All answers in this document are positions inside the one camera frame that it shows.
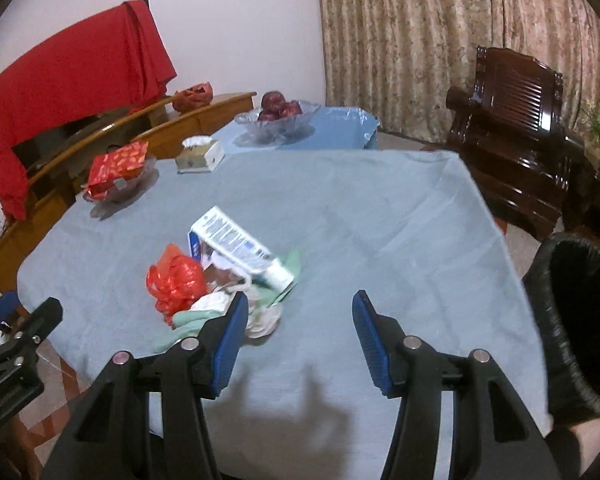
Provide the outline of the red snack packet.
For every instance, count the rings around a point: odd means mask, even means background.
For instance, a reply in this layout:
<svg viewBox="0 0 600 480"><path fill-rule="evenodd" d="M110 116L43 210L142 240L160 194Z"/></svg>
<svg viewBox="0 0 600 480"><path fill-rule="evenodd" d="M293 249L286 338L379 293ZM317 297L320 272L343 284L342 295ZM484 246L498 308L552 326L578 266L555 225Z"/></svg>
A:
<svg viewBox="0 0 600 480"><path fill-rule="evenodd" d="M85 188L88 192L101 193L112 187L114 179L131 179L140 174L147 158L148 143L136 141L117 150L94 158Z"/></svg>

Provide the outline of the wooden tv cabinet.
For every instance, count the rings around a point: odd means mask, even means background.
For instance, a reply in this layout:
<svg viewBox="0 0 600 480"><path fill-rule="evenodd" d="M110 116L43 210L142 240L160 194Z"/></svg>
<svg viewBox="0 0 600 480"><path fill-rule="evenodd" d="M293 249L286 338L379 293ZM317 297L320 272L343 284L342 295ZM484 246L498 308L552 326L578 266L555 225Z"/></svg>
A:
<svg viewBox="0 0 600 480"><path fill-rule="evenodd" d="M234 117L253 109L252 91L221 93L187 112L172 108L177 96L138 110L122 108L96 120L58 150L27 170L27 218L12 220L0 235L0 296L16 288L25 258L95 179L90 200L111 200L112 189L123 188L148 171L153 159L174 158L189 136L211 136Z"/></svg>

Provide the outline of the small glass dish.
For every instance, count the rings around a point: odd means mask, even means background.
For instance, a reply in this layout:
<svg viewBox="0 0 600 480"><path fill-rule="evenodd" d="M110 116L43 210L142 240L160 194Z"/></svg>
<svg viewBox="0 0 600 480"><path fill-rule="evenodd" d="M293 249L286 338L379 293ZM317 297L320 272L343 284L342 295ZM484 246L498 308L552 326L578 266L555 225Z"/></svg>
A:
<svg viewBox="0 0 600 480"><path fill-rule="evenodd" d="M129 200L134 200L136 196L146 192L148 188L151 188L156 183L159 177L156 162L157 159L155 156L149 156L145 160L137 177L132 177L131 179L114 179L111 188L98 194L88 192L84 188L82 196L84 200L94 204L122 204Z"/></svg>

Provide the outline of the black trash bin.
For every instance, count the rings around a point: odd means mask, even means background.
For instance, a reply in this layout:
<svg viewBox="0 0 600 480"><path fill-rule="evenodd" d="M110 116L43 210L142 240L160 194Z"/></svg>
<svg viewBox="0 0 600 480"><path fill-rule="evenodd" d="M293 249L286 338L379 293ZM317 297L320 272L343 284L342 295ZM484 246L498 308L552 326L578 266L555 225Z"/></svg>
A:
<svg viewBox="0 0 600 480"><path fill-rule="evenodd" d="M522 282L542 341L554 423L600 418L600 248L553 234Z"/></svg>

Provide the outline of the patterned beige curtain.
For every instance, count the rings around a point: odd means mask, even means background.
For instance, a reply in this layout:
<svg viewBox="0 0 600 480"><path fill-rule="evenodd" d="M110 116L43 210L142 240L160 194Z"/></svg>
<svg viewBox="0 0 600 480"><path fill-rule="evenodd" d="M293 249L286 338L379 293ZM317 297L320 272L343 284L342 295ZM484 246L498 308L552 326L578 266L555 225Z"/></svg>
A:
<svg viewBox="0 0 600 480"><path fill-rule="evenodd" d="M445 97L470 89L478 47L509 48L562 73L562 119L600 105L600 18L586 0L320 0L326 100L388 131L442 142Z"/></svg>

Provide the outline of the grey table cloth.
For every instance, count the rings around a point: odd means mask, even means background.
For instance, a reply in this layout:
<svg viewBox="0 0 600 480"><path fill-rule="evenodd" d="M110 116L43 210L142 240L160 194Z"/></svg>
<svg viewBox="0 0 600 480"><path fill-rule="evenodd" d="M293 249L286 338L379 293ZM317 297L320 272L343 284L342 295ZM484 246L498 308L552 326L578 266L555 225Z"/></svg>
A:
<svg viewBox="0 0 600 480"><path fill-rule="evenodd" d="M64 309L50 341L94 379L114 352L149 356L166 332L145 286L169 244L219 208L301 271L276 331L238 353L204 407L220 469L242 479L376 479L399 401L374 386L352 322L354 294L436 350L483 348L542 431L542 344L501 230L448 152L262 151L210 174L160 160L156 183L105 220L77 200L17 274L23 305Z"/></svg>

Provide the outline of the red apples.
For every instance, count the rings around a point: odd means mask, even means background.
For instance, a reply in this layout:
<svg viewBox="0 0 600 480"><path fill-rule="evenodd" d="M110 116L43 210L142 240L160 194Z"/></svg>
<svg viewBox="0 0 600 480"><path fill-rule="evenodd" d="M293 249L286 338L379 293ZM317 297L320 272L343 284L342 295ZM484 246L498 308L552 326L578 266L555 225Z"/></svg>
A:
<svg viewBox="0 0 600 480"><path fill-rule="evenodd" d="M258 116L259 122L274 122L287 117L302 114L302 108L298 101L287 101L282 92L266 92L261 99L261 111Z"/></svg>

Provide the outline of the white blue medicine box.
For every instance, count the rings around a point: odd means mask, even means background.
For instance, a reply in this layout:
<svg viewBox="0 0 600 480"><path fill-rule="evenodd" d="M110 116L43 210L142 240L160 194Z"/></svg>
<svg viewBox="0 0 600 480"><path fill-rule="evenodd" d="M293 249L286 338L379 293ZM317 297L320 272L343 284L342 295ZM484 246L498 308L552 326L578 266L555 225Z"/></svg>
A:
<svg viewBox="0 0 600 480"><path fill-rule="evenodd" d="M188 231L187 240L190 258L197 261L204 270L208 269L212 263L213 248L193 230Z"/></svg>

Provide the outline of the white toothpaste tube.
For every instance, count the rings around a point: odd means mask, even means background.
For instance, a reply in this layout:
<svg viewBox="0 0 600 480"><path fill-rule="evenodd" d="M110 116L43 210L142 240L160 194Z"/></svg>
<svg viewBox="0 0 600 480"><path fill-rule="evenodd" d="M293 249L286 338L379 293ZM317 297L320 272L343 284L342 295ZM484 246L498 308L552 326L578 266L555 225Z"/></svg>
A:
<svg viewBox="0 0 600 480"><path fill-rule="evenodd" d="M280 259L218 206L196 220L189 229L190 252L195 242L205 244L212 256L220 256L245 271L250 278L279 294L294 284L292 274Z"/></svg>

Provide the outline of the red cloth cover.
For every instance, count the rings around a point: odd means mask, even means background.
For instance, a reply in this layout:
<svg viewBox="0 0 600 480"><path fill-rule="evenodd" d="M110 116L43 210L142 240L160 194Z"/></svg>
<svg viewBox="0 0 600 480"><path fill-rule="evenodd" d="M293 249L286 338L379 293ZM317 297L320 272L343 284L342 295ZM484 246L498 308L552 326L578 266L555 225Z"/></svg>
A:
<svg viewBox="0 0 600 480"><path fill-rule="evenodd" d="M27 171L14 146L122 106L147 105L176 75L145 0L97 13L47 38L0 73L0 203L27 217Z"/></svg>

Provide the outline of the glass fruit bowl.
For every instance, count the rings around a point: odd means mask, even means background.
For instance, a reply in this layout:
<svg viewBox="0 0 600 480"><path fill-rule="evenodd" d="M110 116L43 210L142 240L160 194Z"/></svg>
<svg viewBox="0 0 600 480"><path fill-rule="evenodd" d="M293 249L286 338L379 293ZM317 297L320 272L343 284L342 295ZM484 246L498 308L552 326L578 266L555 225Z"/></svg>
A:
<svg viewBox="0 0 600 480"><path fill-rule="evenodd" d="M235 140L238 148L265 148L300 142L315 132L311 119L322 108L320 104L299 101L301 113L276 120L260 120L262 108L235 116L237 125L245 129Z"/></svg>

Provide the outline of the tissue box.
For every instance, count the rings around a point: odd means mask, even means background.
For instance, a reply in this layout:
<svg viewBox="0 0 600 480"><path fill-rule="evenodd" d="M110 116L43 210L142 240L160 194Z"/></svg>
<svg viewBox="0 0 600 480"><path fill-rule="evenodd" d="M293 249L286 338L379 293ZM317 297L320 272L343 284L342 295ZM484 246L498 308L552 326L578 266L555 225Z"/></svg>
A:
<svg viewBox="0 0 600 480"><path fill-rule="evenodd" d="M179 174L212 172L225 157L222 144L211 136L190 136L182 141L182 148L175 157Z"/></svg>

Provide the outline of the blue side table cloth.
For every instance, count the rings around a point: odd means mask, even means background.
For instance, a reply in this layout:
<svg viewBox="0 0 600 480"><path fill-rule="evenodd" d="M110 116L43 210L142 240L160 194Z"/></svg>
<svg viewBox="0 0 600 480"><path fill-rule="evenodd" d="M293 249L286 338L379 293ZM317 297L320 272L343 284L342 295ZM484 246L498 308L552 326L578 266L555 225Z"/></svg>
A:
<svg viewBox="0 0 600 480"><path fill-rule="evenodd" d="M379 120L362 108L300 102L308 114L259 122L260 108L239 113L212 134L226 154L272 150L376 150Z"/></svg>

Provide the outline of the television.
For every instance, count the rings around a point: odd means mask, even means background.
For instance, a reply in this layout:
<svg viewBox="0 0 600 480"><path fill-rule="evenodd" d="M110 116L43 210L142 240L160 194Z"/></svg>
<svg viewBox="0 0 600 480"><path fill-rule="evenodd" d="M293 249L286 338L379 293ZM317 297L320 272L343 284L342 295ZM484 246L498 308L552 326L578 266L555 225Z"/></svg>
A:
<svg viewBox="0 0 600 480"><path fill-rule="evenodd" d="M74 144L126 114L125 108L108 114L87 116L65 125L51 128L34 138L17 144L12 150L27 171L39 170Z"/></svg>

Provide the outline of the green rubber glove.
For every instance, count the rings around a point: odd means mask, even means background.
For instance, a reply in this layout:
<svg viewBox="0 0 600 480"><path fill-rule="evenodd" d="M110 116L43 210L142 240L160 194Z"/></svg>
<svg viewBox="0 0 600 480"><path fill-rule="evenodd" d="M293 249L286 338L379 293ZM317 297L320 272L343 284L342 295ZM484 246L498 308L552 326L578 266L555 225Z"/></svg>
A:
<svg viewBox="0 0 600 480"><path fill-rule="evenodd" d="M234 285L242 282L258 283L268 287L265 284L257 282L254 278L250 278L245 271L240 270L237 266L232 266L229 261L224 260L220 256L212 256L211 266L204 270L204 277L208 286L208 294L214 292L220 286ZM289 293L290 290L287 289L279 294L282 304L284 298ZM166 351L183 338L196 337L201 331L202 326L204 326L204 323L209 320L212 320L212 318L204 318L201 314L189 312L189 309L178 312L173 317L172 325L169 325L170 333L163 334L156 339L154 344L155 352Z"/></svg>

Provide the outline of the orange red plastic bag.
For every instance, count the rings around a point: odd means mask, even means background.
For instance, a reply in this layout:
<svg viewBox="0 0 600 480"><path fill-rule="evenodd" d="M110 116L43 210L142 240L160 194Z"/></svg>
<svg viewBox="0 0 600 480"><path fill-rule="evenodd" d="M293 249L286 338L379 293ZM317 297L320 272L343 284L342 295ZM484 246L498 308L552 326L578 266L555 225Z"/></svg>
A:
<svg viewBox="0 0 600 480"><path fill-rule="evenodd" d="M145 286L155 299L155 309L168 325L172 325L174 315L188 310L208 294L200 262L174 244L166 246L158 262L148 269Z"/></svg>

